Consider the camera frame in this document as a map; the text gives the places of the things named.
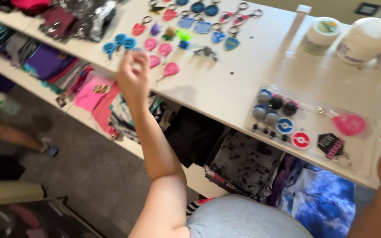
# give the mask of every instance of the gray t-shirt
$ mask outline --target gray t-shirt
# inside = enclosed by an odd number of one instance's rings
[[[186,226],[191,238],[312,238],[288,214],[240,195],[205,203],[188,218]]]

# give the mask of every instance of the blue tie-dye fabric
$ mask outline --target blue tie-dye fabric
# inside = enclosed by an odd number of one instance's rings
[[[354,189],[354,183],[298,160],[278,208],[297,219],[314,238],[344,238],[355,216]]]

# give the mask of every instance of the jar lid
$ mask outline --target jar lid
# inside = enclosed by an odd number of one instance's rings
[[[381,19],[366,17],[352,24],[345,36],[347,40],[355,40],[358,44],[368,48],[381,46]]]
[[[307,38],[318,45],[331,45],[341,32],[341,23],[331,17],[314,19],[306,32]]]

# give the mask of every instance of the gray floor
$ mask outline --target gray floor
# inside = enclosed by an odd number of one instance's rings
[[[0,154],[14,154],[27,168],[23,180],[39,182],[49,196],[68,195],[68,204],[108,237],[126,237],[138,218],[150,180],[143,161],[21,87],[10,95],[22,104],[9,122],[36,137],[50,137],[55,158],[0,142]],[[188,201],[198,194],[188,189]],[[357,214],[374,197],[357,186]]]

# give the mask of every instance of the person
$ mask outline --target person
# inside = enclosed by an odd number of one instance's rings
[[[151,187],[130,238],[307,238],[308,231],[284,212],[238,195],[215,198],[186,219],[186,176],[148,110],[149,57],[128,51],[117,82],[129,105]],[[378,165],[381,180],[381,159]],[[353,223],[348,238],[381,237],[381,186],[372,205]]]
[[[0,120],[0,140],[26,147],[39,153],[47,154],[50,157],[54,157],[58,153],[58,148],[51,144],[50,139],[35,139],[27,133],[8,125],[2,120]]]

